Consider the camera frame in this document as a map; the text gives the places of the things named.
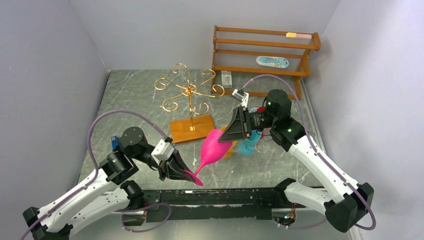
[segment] blue cup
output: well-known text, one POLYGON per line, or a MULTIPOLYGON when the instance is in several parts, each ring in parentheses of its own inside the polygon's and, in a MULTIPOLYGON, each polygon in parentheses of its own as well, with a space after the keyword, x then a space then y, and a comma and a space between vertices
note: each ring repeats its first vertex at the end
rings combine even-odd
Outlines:
POLYGON ((261 139, 262 132, 253 130, 249 138, 244 139, 238 145, 238 151, 244 156, 250 156, 255 151, 255 145, 261 139))

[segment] yellow cup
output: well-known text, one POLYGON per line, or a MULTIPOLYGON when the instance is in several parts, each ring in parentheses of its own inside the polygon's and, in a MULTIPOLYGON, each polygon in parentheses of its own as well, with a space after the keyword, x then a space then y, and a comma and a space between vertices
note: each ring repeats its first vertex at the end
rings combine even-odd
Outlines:
MULTIPOLYGON (((225 129, 227 129, 227 126, 223 126, 221 127, 221 131, 225 131, 225 129)), ((231 155, 233 155, 233 148, 236 145, 237 141, 232 141, 232 145, 231 147, 228 149, 228 151, 226 152, 226 154, 222 157, 223 159, 227 159, 229 157, 231 157, 231 155)))

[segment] robotic arm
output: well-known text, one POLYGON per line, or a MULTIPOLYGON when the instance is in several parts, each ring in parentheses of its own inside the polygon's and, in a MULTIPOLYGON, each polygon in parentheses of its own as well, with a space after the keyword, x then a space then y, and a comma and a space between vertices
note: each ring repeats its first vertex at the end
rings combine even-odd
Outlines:
POLYGON ((359 184, 318 147, 305 127, 291 117, 292 101, 286 92, 269 91, 262 104, 263 112, 247 110, 248 95, 243 89, 235 90, 232 96, 241 104, 234 108, 231 122, 218 141, 243 140, 249 138, 252 131, 271 128, 274 142, 305 164, 326 190, 307 187, 288 178, 274 188, 279 201, 301 204, 320 212, 340 232, 347 232, 368 213, 374 189, 368 183, 359 184))
POLYGON ((169 178, 196 182, 170 137, 153 146, 143 130, 134 126, 126 129, 117 143, 113 152, 100 162, 97 174, 94 170, 50 204, 24 211, 23 217, 29 227, 39 221, 31 230, 34 240, 68 240, 112 212, 146 207, 142 189, 135 181, 127 180, 139 170, 133 159, 158 170, 162 181, 169 178))

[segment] tabletop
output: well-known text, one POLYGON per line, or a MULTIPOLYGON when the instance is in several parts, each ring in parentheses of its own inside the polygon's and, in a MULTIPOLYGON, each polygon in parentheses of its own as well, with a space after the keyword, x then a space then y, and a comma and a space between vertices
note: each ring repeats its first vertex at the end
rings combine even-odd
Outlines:
MULTIPOLYGON (((240 89, 249 79, 258 74, 232 72, 233 88, 240 89)), ((202 74, 202 69, 189 70, 190 83, 199 85, 209 78, 202 74)), ((106 84, 103 99, 101 101, 98 115, 115 109, 129 109, 138 112, 157 126, 166 134, 170 135, 170 121, 189 118, 188 97, 180 96, 173 99, 178 103, 178 109, 167 112, 162 109, 162 102, 181 93, 180 88, 167 84, 166 89, 156 90, 154 82, 159 78, 168 78, 177 84, 186 83, 186 73, 173 73, 171 70, 113 70, 106 84)), ((294 87, 291 77, 283 76, 289 84, 294 87)), ((221 83, 220 73, 217 72, 215 83, 221 83)), ((210 94, 211 84, 206 83, 197 88, 202 94, 210 94)), ((288 94, 290 90, 280 81, 263 77, 255 80, 247 87, 247 91, 268 92, 271 89, 282 89, 288 94)), ((263 97, 251 96, 247 107, 260 107, 263 97)), ((222 97, 206 97, 195 95, 193 105, 199 107, 200 103, 209 105, 207 114, 211 114, 215 128, 220 129, 230 123, 233 108, 237 106, 230 95, 222 97)), ((306 125, 311 136, 319 144, 317 129, 313 124, 313 115, 310 107, 303 97, 301 107, 306 116, 306 125)), ((301 115, 296 101, 292 101, 291 116, 301 122, 301 115)), ((111 137, 120 136, 129 127, 140 127, 151 145, 156 145, 161 136, 146 122, 140 118, 127 113, 116 113, 106 116, 96 125, 92 138, 92 149, 96 161, 99 163, 112 151, 111 137)), ((200 152, 203 140, 177 144, 182 159, 194 172, 200 164, 200 152)), ((225 189, 225 188, 265 188, 275 187, 286 178, 296 179, 298 182, 309 187, 321 187, 320 182, 314 175, 295 157, 286 153, 282 147, 273 142, 270 136, 264 136, 255 147, 251 156, 243 156, 238 151, 238 144, 233 148, 230 158, 223 158, 218 162, 205 166, 198 177, 204 183, 203 187, 192 182, 181 180, 165 181, 159 180, 157 171, 151 170, 146 164, 135 161, 139 171, 129 180, 135 180, 145 190, 175 190, 175 189, 225 189)), ((79 181, 86 178, 93 171, 93 163, 90 156, 86 154, 81 169, 79 181)))

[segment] gray marble surface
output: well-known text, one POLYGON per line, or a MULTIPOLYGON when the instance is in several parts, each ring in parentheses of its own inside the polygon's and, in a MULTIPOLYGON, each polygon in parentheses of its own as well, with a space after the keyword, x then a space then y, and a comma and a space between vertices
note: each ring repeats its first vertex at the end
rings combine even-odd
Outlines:
MULTIPOLYGON (((208 76, 202 75, 201 69, 193 69, 189 73, 190 80, 195 85, 208 79, 208 76)), ((233 72, 233 87, 241 88, 250 78, 256 75, 233 72)), ((164 111, 162 109, 163 100, 178 95, 181 90, 172 84, 168 84, 164 90, 156 90, 154 81, 162 77, 180 85, 185 83, 185 71, 183 70, 179 74, 175 74, 171 70, 113 70, 110 73, 98 115, 114 109, 129 109, 146 116, 170 135, 170 121, 189 117, 188 98, 186 96, 176 98, 175 102, 178 103, 179 108, 174 112, 164 111)), ((286 76, 283 78, 293 85, 292 78, 286 76)), ((219 72, 215 82, 221 83, 219 72)), ((197 91, 210 94, 210 87, 210 83, 206 83, 200 86, 197 91)), ((285 85, 270 77, 258 79, 247 87, 248 91, 256 92, 268 92, 271 89, 282 89, 289 92, 285 85)), ((248 107, 258 107, 262 104, 262 101, 263 97, 250 97, 248 107)), ((209 105, 208 114, 213 116, 217 129, 230 123, 233 108, 238 104, 229 95, 215 98, 199 95, 194 97, 194 105, 197 108, 202 102, 209 105)), ((304 113, 308 116, 306 119, 308 129, 317 141, 315 127, 311 124, 311 113, 304 98, 302 98, 301 103, 304 113)), ((301 120, 299 108, 294 101, 291 113, 294 119, 301 120)), ((111 152, 111 137, 120 136, 126 128, 132 126, 142 128, 148 142, 152 145, 156 145, 161 138, 151 126, 136 116, 127 113, 109 115, 96 125, 91 139, 92 149, 98 163, 111 152)), ((176 146, 183 160, 193 172, 200 164, 202 143, 203 140, 198 140, 176 146)), ((142 162, 137 162, 137 166, 139 171, 130 179, 135 180, 145 190, 274 187, 286 178, 296 179, 310 187, 321 186, 319 181, 300 161, 276 145, 270 136, 259 141, 256 151, 251 156, 241 155, 237 143, 230 158, 221 159, 204 167, 198 175, 204 183, 203 187, 188 181, 170 179, 160 181, 157 171, 149 169, 142 162)), ((87 177, 93 169, 93 163, 87 154, 81 169, 80 181, 87 177)))

